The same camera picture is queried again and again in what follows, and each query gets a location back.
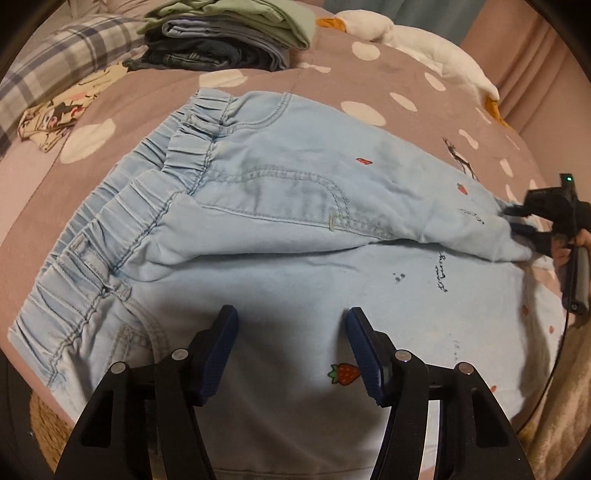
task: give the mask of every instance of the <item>cartoon print fabric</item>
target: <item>cartoon print fabric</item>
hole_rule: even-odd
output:
[[[122,78],[128,69],[120,63],[95,72],[52,100],[26,110],[18,125],[21,140],[31,140],[49,152],[70,133],[97,96]]]

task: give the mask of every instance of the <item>folded clothes stack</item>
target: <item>folded clothes stack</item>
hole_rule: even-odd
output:
[[[182,0],[149,12],[139,30],[148,50],[130,70],[202,72],[289,67],[289,50],[306,50],[316,17],[292,0]]]

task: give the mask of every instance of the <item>green folded garment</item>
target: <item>green folded garment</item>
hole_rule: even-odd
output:
[[[310,48],[316,30],[314,12],[293,0],[173,0],[148,12],[138,33],[180,15],[226,15],[298,50]]]

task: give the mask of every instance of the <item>polka dot blanket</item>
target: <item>polka dot blanket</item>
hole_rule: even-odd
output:
[[[61,155],[0,247],[1,345],[49,405],[56,405],[51,394],[32,379],[26,365],[19,364],[18,355],[5,341],[5,332],[74,211],[118,160],[201,87],[217,88],[235,96],[252,90],[291,92],[332,106],[344,115],[419,146],[456,167],[467,178],[479,181],[505,201],[518,202],[528,189],[545,185],[530,150],[516,132],[497,123],[465,92],[394,48],[364,43],[338,30],[319,28],[311,48],[293,53],[291,65],[291,69],[275,73],[259,70],[133,72],[103,92],[80,119]],[[371,163],[363,158],[357,160]],[[460,183],[457,188],[460,192],[465,190]],[[539,228],[547,228],[543,221],[533,221]],[[524,282],[543,283],[543,288],[557,294],[551,266],[548,262],[539,265],[542,268],[523,267]],[[396,282],[405,282],[404,274],[396,272],[395,275]],[[503,301],[503,292],[495,294]],[[489,380],[491,390],[500,401],[519,397],[519,408],[512,404],[509,410],[512,416],[522,420],[530,414],[545,384],[545,380],[540,379],[547,379],[549,375],[563,322],[559,314],[529,321],[534,308],[526,303],[527,299],[518,306],[519,315],[526,329],[535,331],[533,337],[543,344],[546,353],[542,359],[530,358],[529,370],[511,375],[533,375],[538,382],[526,395],[503,388],[506,371],[493,370]],[[498,349],[501,355],[504,337],[512,335],[516,336],[517,332],[499,331],[497,335],[482,338],[481,348]],[[347,382],[357,385],[354,383],[356,371],[348,364],[333,365],[332,371],[329,365],[326,374],[328,382],[332,381],[337,387]],[[525,385],[528,379],[516,378],[513,383],[518,385],[520,381]],[[375,446],[373,443],[366,445],[368,449]],[[435,446],[431,443],[427,447],[431,451],[426,455],[426,472],[433,465]],[[370,463],[367,461],[367,465],[363,465],[360,478],[369,477]],[[346,476],[357,478],[351,472]]]

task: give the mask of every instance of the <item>bed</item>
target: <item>bed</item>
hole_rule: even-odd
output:
[[[318,17],[332,16],[318,8],[314,11]],[[117,28],[125,29],[131,39],[123,35],[125,40],[119,41],[110,55],[102,59],[101,66],[137,53],[134,49],[141,45],[141,38],[133,37],[136,21],[123,22],[116,13],[110,15],[106,14],[101,20],[118,22]],[[585,50],[579,47],[579,58],[584,55]],[[277,73],[242,69],[215,73],[128,73],[95,100],[68,139],[62,140],[48,154],[41,155],[30,142],[14,142],[7,147],[0,161],[0,191],[3,199],[10,199],[2,202],[0,217],[0,324],[3,332],[0,345],[40,398],[66,421],[72,422],[72,414],[64,412],[56,403],[47,386],[7,342],[4,332],[16,318],[47,254],[76,209],[115,163],[171,111],[179,108],[196,88],[216,88],[235,96],[253,90],[291,92],[332,106],[361,122],[383,128],[458,168],[466,175],[465,185],[458,183],[457,187],[462,193],[466,186],[470,188],[471,181],[479,180],[496,197],[518,202],[527,189],[545,185],[535,159],[511,128],[490,116],[465,91],[437,77],[402,51],[371,44],[334,28],[319,28],[312,47],[293,54],[291,62],[294,68]],[[97,68],[97,65],[87,66],[86,73]],[[72,84],[83,76],[80,72],[78,75],[77,79],[62,79],[61,82]],[[57,84],[52,85],[39,92],[36,100],[57,93],[58,89]],[[158,97],[155,92],[161,92],[160,97],[165,96],[166,101],[147,105],[144,100]],[[392,102],[387,108],[381,100],[383,93]],[[26,169],[20,161],[23,158],[29,159]],[[371,163],[364,158],[357,161]],[[533,221],[540,229],[548,228],[539,219]],[[557,373],[545,400],[538,405],[557,358],[564,319],[561,310],[556,309],[559,292],[551,262],[541,259],[521,268],[529,287],[524,287],[519,315],[524,318],[531,316],[530,313],[536,314],[533,322],[526,322],[529,331],[524,338],[526,343],[533,342],[543,348],[530,348],[530,358],[523,360],[529,383],[521,386],[520,405],[511,407],[508,414],[515,427],[522,430],[524,442],[532,448],[531,460],[538,477],[550,479],[557,473],[556,458],[544,441],[544,425],[555,422],[550,416],[560,414],[557,405],[561,400],[560,386],[570,378],[567,374],[560,375],[560,371],[570,369],[573,352],[581,348],[588,329],[579,325],[572,327],[578,329],[576,340],[570,346],[573,335],[567,337]],[[502,375],[498,369],[491,369],[489,378],[491,389],[499,390],[502,403]],[[558,390],[558,394],[553,393],[553,389]],[[582,393],[576,398],[583,401],[583,397]],[[562,439],[561,466],[576,447],[573,439],[581,439],[587,429],[585,422],[572,425],[576,434],[570,442]],[[428,478],[429,470],[427,463],[424,478]]]

